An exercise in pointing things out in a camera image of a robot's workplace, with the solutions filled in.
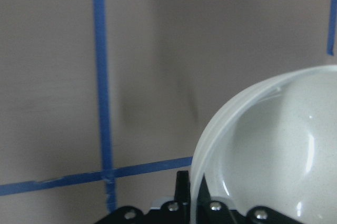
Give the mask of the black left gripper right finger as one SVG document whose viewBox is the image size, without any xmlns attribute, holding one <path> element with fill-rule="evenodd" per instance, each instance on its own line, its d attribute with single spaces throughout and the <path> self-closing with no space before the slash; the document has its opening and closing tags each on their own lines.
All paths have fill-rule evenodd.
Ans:
<svg viewBox="0 0 337 224">
<path fill-rule="evenodd" d="M 210 224 L 211 196 L 207 187 L 206 178 L 203 176 L 197 197 L 197 223 Z"/>
</svg>

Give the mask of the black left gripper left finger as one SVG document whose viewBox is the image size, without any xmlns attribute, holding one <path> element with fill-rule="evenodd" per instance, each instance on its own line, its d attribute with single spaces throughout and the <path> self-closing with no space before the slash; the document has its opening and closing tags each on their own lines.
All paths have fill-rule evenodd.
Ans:
<svg viewBox="0 0 337 224">
<path fill-rule="evenodd" d="M 190 223 L 190 179 L 187 170 L 176 174 L 174 200 L 178 203 L 182 223 Z"/>
</svg>

